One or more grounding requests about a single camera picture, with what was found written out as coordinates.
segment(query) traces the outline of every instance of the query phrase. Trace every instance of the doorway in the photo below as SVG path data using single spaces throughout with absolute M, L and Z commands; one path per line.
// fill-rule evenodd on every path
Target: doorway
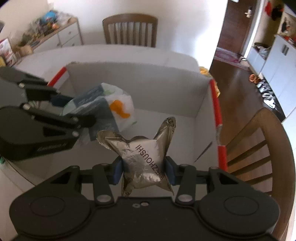
M 257 0 L 228 0 L 218 47 L 241 53 L 246 42 Z

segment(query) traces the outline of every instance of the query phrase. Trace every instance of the wooden chair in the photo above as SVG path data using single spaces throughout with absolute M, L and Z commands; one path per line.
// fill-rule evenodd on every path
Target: wooden chair
M 277 201 L 281 210 L 272 235 L 278 240 L 285 240 L 295 197 L 295 163 L 288 136 L 281 122 L 267 108 L 260 109 L 226 146 L 227 154 L 229 155 L 241 140 L 250 137 L 259 128 L 262 130 L 265 140 L 230 160 L 228 166 L 231 167 L 238 162 L 243 162 L 245 158 L 267 145 L 269 156 L 249 165 L 240 165 L 244 167 L 232 171 L 231 174 L 242 175 L 271 162 L 272 173 L 263 174 L 246 182 L 254 185 L 272 178 L 272 190 L 267 194 Z
M 157 18 L 139 13 L 118 14 L 103 20 L 104 34 L 107 44 L 111 44 L 110 32 L 113 32 L 114 43 L 144 46 L 148 45 L 149 24 L 152 25 L 151 47 L 156 45 Z

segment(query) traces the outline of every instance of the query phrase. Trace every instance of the white plastic bag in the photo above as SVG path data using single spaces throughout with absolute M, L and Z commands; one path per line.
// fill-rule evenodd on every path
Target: white plastic bag
M 119 87 L 106 83 L 74 97 L 61 115 L 68 113 L 96 117 L 96 123 L 83 130 L 79 138 L 81 144 L 96 140 L 98 131 L 122 132 L 135 123 L 131 96 Z

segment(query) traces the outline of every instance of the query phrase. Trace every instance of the red edge of box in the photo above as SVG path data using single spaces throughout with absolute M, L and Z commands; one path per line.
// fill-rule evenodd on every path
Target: red edge of box
M 214 106 L 214 115 L 215 115 L 215 124 L 216 124 L 216 133 L 217 133 L 217 143 L 220 143 L 220 130 L 222 128 L 222 115 L 220 109 L 220 103 L 216 94 L 215 89 L 215 80 L 210 80 L 211 92 L 212 92 L 212 100 Z M 218 159 L 219 159 L 219 168 L 227 172 L 227 153 L 226 146 L 218 144 Z
M 51 81 L 48 82 L 48 86 L 51 86 L 53 87 L 56 82 L 58 82 L 58 80 L 61 78 L 61 76 L 67 71 L 67 68 L 66 67 L 62 67 L 60 69 L 60 71 L 52 78 Z

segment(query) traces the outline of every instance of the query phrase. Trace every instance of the pink rug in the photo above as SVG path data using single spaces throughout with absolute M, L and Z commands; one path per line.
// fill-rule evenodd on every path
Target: pink rug
M 248 70 L 249 67 L 244 66 L 242 64 L 240 64 L 240 59 L 239 59 L 239 55 L 236 53 L 233 53 L 231 51 L 228 51 L 226 49 L 223 48 L 219 48 L 217 47 L 215 55 L 214 55 L 214 59 L 227 63 L 227 64 L 231 64 L 233 66 Z

